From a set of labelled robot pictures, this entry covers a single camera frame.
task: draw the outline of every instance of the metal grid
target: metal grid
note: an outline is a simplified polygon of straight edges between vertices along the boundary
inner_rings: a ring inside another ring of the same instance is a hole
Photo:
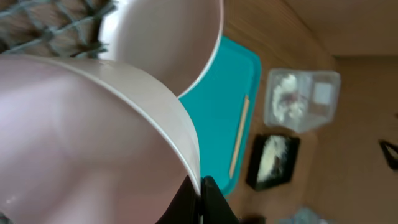
[[[106,51],[98,29],[112,1],[12,1],[0,5],[0,53],[97,58]]]

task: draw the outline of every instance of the wooden stick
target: wooden stick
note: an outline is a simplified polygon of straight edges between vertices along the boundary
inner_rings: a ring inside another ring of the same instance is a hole
[[[231,167],[229,168],[229,178],[230,179],[232,179],[232,176],[234,175],[236,161],[238,160],[238,154],[239,154],[239,149],[241,146],[244,124],[246,122],[246,115],[248,114],[248,109],[249,109],[249,102],[250,102],[249,97],[247,95],[245,95],[243,109],[242,109],[242,115],[241,115],[241,121],[239,123],[238,135],[236,136],[234,154],[232,156]]]

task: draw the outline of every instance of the transparent container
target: transparent container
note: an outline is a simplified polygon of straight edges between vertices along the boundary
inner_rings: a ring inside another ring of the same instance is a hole
[[[331,122],[340,82],[340,74],[334,71],[272,69],[267,82],[264,123],[302,133]]]

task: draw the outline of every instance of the blue cutting board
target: blue cutting board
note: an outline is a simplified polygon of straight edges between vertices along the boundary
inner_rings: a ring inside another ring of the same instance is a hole
[[[225,196],[232,192],[239,179],[260,77],[259,57],[223,37],[208,73],[180,99],[198,134],[201,176],[212,176]],[[245,95],[250,104],[238,160],[230,179],[229,168]]]

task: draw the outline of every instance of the wooden surface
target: wooden surface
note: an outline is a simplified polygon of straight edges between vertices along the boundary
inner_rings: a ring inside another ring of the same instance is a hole
[[[256,134],[279,133],[263,123],[268,71],[271,68],[333,69],[334,59],[321,47],[296,14],[281,0],[226,0],[224,35],[252,50],[261,59],[262,77],[239,182],[228,197],[237,216],[260,213],[269,219],[291,215],[302,202],[312,156],[314,133],[302,136],[293,181],[272,190],[255,193],[245,184],[249,156]]]
[[[396,0],[286,0],[332,55],[398,55]]]
[[[397,223],[398,175],[378,144],[398,144],[398,57],[338,60],[334,122],[319,135],[306,204],[338,223]]]

